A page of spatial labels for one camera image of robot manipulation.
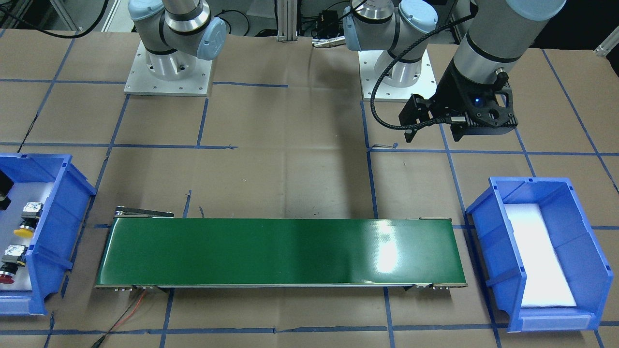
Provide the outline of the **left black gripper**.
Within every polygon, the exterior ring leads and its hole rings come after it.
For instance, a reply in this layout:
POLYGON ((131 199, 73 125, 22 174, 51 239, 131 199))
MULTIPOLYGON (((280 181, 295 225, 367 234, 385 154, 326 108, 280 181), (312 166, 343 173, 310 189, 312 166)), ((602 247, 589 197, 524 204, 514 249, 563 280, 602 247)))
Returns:
POLYGON ((502 135, 518 126, 508 85, 508 73, 503 68, 491 73, 489 84, 470 81, 458 72, 451 62, 440 80, 436 92, 429 99, 413 95, 398 118, 411 143, 421 128, 440 123, 451 125, 455 142, 464 136, 502 135))

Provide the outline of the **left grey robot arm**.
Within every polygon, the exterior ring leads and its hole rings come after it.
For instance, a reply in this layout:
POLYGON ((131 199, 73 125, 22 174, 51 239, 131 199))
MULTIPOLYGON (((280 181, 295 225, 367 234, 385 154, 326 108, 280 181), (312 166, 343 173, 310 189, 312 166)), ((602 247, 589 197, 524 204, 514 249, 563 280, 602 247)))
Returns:
POLYGON ((509 73, 563 0, 478 0, 477 11, 439 24, 438 14, 424 0, 352 0, 341 18, 347 48, 377 50, 381 57, 371 82, 371 113, 382 127, 404 132, 411 142, 423 128, 449 125, 453 139, 503 135, 515 130, 509 73), (433 95, 409 96, 392 124, 380 117, 376 98, 380 86, 407 87, 420 74, 430 38, 470 22, 433 95))

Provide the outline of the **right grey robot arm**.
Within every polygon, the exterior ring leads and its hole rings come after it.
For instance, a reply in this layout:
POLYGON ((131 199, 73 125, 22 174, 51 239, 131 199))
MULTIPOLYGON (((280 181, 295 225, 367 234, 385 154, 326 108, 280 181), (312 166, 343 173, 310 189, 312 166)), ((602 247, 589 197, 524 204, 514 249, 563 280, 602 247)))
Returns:
POLYGON ((144 57, 155 87, 182 87, 197 76, 195 64, 213 60, 221 51, 227 28, 210 13, 205 0, 131 0, 130 17, 137 34, 124 37, 87 35, 102 20, 108 2, 95 22, 78 33, 53 32, 1 7, 4 17, 22 23, 25 30, 7 33, 1 40, 1 152, 83 154, 100 161, 99 177, 87 178, 95 187, 104 184, 104 172, 121 150, 118 132, 133 102, 121 92, 119 75, 128 65, 126 46, 144 42, 144 57))

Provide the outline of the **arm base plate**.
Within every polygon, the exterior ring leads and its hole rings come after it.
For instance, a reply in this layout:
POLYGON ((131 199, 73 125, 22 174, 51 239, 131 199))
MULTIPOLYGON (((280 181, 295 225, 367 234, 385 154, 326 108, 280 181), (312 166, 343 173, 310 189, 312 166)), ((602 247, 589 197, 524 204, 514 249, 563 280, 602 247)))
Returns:
MULTIPOLYGON (((387 51, 360 51, 359 68, 363 100, 369 101, 378 77, 392 61, 387 51)), ((427 51, 420 61, 397 62, 382 80, 374 99, 378 102, 406 102, 412 95, 425 99, 436 92, 436 81, 427 51)))
POLYGON ((207 97, 212 61, 181 51, 155 55, 140 42, 124 88, 127 95, 207 97))

